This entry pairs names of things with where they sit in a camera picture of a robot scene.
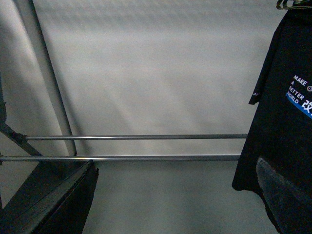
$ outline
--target clothes hanger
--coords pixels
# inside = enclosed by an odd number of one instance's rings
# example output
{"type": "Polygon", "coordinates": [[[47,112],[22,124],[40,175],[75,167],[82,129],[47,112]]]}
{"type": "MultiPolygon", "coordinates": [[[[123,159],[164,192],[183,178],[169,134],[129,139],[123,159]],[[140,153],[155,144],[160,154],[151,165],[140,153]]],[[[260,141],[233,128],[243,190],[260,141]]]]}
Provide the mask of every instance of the clothes hanger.
{"type": "Polygon", "coordinates": [[[293,0],[292,6],[288,6],[287,2],[288,0],[278,0],[276,3],[276,8],[278,10],[311,9],[312,8],[312,6],[303,4],[303,3],[312,3],[310,0],[293,0]]]}

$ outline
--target silver metal bar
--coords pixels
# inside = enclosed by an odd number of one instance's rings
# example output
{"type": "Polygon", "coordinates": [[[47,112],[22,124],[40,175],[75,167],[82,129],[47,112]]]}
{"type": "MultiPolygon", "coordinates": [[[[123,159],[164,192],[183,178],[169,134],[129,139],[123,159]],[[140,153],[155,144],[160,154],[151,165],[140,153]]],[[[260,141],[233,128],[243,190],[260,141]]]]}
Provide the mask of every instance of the silver metal bar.
{"type": "Polygon", "coordinates": [[[238,161],[240,155],[2,156],[0,161],[238,161]]]}
{"type": "Polygon", "coordinates": [[[183,139],[245,139],[247,134],[202,135],[117,135],[117,136],[25,136],[28,140],[183,140],[183,139]]]}

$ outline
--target gray floor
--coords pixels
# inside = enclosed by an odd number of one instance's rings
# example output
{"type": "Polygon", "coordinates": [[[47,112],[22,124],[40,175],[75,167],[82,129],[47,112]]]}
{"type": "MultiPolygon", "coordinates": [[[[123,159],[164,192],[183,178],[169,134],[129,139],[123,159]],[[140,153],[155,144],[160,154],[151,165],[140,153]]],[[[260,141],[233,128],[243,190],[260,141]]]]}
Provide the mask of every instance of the gray floor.
{"type": "Polygon", "coordinates": [[[100,163],[83,234],[276,234],[237,162],[100,163]]]}

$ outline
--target white wall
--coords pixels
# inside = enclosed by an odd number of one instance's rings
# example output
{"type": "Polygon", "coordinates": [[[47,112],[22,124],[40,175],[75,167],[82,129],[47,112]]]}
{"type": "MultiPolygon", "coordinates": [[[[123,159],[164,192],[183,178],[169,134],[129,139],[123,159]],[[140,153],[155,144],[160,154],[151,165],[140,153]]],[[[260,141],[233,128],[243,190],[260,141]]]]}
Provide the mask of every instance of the white wall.
{"type": "MultiPolygon", "coordinates": [[[[247,133],[284,12],[263,1],[34,1],[74,134],[247,133]]],[[[79,154],[239,154],[244,140],[78,142],[79,154]]]]}

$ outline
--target black t-shirt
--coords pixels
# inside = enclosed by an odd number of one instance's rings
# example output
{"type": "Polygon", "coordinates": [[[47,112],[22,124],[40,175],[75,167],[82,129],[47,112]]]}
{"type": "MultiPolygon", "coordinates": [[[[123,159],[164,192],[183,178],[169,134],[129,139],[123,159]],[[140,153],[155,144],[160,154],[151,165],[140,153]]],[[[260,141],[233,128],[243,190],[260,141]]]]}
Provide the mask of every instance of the black t-shirt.
{"type": "Polygon", "coordinates": [[[250,104],[257,102],[233,188],[263,198],[261,157],[312,197],[312,9],[290,10],[278,26],[250,104]]]}

